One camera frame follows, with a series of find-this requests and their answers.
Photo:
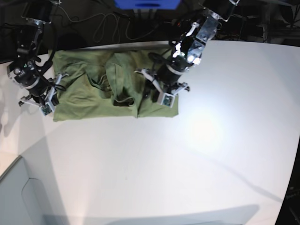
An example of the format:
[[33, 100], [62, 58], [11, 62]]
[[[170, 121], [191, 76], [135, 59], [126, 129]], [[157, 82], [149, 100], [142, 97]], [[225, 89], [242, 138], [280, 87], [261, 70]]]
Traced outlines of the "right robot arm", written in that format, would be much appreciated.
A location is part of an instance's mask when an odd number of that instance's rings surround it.
[[[55, 112], [59, 104], [58, 91], [66, 91], [61, 85], [62, 78], [68, 73], [58, 73], [54, 78], [45, 78], [45, 73], [53, 66], [54, 55], [58, 46], [57, 30], [52, 23], [61, 1], [59, 0], [28, 0], [22, 17], [26, 23], [17, 32], [16, 58], [7, 66], [7, 76], [28, 95], [19, 101], [19, 106], [33, 105], [40, 109], [44, 116]], [[44, 28], [50, 25], [54, 43], [48, 60], [39, 65], [41, 58], [38, 51], [42, 43]]]

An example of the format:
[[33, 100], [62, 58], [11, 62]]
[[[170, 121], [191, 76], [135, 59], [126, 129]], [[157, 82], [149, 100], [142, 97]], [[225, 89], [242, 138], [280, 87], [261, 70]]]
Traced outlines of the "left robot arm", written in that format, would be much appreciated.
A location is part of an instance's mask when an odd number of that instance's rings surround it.
[[176, 40], [170, 40], [170, 56], [150, 52], [148, 57], [153, 65], [160, 65], [158, 70], [137, 69], [145, 79], [145, 88], [142, 99], [155, 91], [153, 102], [173, 107], [176, 97], [183, 90], [190, 91], [187, 83], [179, 82], [179, 78], [190, 67], [201, 62], [202, 53], [208, 41], [212, 40], [221, 21], [227, 22], [239, 4], [237, 0], [206, 0], [201, 9], [192, 12], [189, 16], [191, 24], [188, 30]]

